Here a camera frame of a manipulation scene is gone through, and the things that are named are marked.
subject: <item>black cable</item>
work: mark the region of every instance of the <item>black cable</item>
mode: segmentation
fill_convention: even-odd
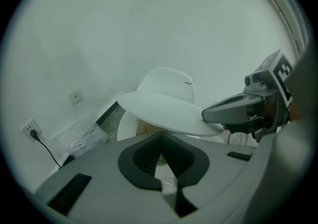
[[[31,135],[31,137],[33,137],[36,141],[39,141],[39,142],[46,148],[46,150],[49,151],[50,155],[52,156],[52,158],[53,158],[53,160],[55,161],[55,163],[57,164],[57,166],[61,167],[61,166],[58,164],[58,162],[54,159],[54,157],[53,157],[51,151],[45,146],[45,144],[43,144],[43,143],[40,141],[40,139],[39,139],[39,137],[38,137],[36,131],[35,131],[35,130],[31,130],[31,131],[30,131],[30,135]]]
[[[231,133],[229,134],[229,137],[228,137],[228,145],[230,144],[230,135]]]

